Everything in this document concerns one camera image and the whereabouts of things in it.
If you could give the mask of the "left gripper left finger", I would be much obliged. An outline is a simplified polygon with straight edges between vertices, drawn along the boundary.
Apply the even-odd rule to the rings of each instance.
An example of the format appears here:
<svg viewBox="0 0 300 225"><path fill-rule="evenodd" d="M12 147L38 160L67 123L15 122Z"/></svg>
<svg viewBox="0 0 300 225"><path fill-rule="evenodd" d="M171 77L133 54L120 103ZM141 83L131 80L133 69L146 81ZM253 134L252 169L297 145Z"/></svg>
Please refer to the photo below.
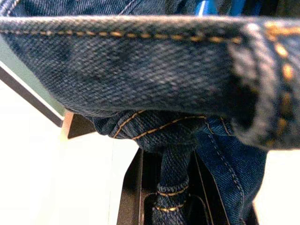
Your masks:
<svg viewBox="0 0 300 225"><path fill-rule="evenodd" d="M138 149L123 180L117 225L153 225L161 156Z"/></svg>

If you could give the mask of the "blue denim jeans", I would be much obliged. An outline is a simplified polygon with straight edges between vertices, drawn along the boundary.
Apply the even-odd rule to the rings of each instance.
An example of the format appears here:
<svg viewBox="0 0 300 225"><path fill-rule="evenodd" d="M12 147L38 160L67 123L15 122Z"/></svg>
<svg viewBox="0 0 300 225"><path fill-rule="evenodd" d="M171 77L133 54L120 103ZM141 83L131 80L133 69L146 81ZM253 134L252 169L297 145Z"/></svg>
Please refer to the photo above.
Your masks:
<svg viewBox="0 0 300 225"><path fill-rule="evenodd" d="M300 0L0 0L0 36L66 109L161 156L153 225L188 225L188 167L230 225L269 150L300 148Z"/></svg>

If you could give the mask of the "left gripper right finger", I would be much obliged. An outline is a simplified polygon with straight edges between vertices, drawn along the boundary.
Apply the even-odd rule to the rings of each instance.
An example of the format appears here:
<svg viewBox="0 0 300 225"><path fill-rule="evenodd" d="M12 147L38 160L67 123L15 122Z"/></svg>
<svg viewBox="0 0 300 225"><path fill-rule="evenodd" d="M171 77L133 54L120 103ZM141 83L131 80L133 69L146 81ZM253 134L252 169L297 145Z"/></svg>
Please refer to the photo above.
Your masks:
<svg viewBox="0 0 300 225"><path fill-rule="evenodd" d="M217 184L196 152L191 155L188 175L187 224L230 225Z"/></svg>

